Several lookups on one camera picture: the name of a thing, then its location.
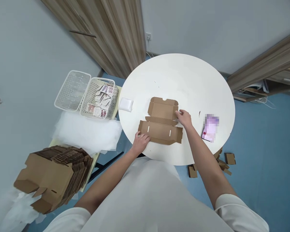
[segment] white shirt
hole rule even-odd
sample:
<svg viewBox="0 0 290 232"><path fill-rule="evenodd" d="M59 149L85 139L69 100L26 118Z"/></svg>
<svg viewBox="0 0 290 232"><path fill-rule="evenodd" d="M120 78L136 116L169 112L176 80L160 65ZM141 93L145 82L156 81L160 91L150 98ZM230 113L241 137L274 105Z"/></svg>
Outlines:
<svg viewBox="0 0 290 232"><path fill-rule="evenodd" d="M264 231L267 223L240 198L224 194L213 211L181 183L174 166L147 157L136 159L93 215L71 208L44 232L92 231Z"/></svg>

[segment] blue floor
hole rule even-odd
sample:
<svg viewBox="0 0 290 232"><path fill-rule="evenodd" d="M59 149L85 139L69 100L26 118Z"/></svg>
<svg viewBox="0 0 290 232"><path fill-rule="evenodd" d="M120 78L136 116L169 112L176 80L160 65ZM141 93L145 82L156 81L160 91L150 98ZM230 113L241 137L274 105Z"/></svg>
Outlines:
<svg viewBox="0 0 290 232"><path fill-rule="evenodd" d="M124 79L106 73L103 77L113 79L118 86L124 83ZM223 152L234 153L236 165L230 167L232 176L226 176L239 197L268 222L271 231L290 231L290 96L277 94L269 100L276 105L275 110L263 104L235 101L234 128ZM130 148L131 143L122 133L117 151L101 154L99 163L105 164ZM176 169L190 193L212 207L202 179L189 178L186 166ZM40 224L33 222L28 231L43 231L58 214L75 203L76 200L71 200L47 214Z"/></svg>

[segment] person's right hand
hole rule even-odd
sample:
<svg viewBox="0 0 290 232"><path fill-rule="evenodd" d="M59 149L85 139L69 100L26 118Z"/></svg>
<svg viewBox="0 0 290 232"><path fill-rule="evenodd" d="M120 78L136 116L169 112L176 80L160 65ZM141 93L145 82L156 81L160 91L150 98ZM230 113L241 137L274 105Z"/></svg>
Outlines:
<svg viewBox="0 0 290 232"><path fill-rule="evenodd" d="M186 128L192 126L191 115L185 110L175 111L178 121Z"/></svg>

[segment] person's hand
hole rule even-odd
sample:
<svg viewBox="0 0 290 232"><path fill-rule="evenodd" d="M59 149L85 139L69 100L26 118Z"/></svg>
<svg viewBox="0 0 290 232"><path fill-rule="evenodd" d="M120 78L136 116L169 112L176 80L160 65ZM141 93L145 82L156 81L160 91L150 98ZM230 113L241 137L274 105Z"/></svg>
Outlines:
<svg viewBox="0 0 290 232"><path fill-rule="evenodd" d="M191 115L185 110L175 111L178 121L186 128L192 126Z"/></svg>
<svg viewBox="0 0 290 232"><path fill-rule="evenodd" d="M149 135L141 134L139 136L139 133L140 133L140 131L136 132L135 137L134 137L134 142L133 142L132 148L131 148L131 150L133 150L133 152L137 155L141 154L145 150L145 148L150 140Z"/></svg>

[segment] person's left hand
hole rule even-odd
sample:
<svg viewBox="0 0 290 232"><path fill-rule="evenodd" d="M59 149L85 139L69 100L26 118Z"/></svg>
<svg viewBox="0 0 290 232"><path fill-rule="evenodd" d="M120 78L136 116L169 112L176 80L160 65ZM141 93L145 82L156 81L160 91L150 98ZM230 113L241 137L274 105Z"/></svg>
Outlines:
<svg viewBox="0 0 290 232"><path fill-rule="evenodd" d="M135 152L135 154L137 154L137 155L141 154L145 150L145 148L150 140L149 135L141 134L139 136L139 133L140 133L140 131L136 132L134 142L133 142L132 148L131 148L131 150L133 150L133 152Z"/></svg>

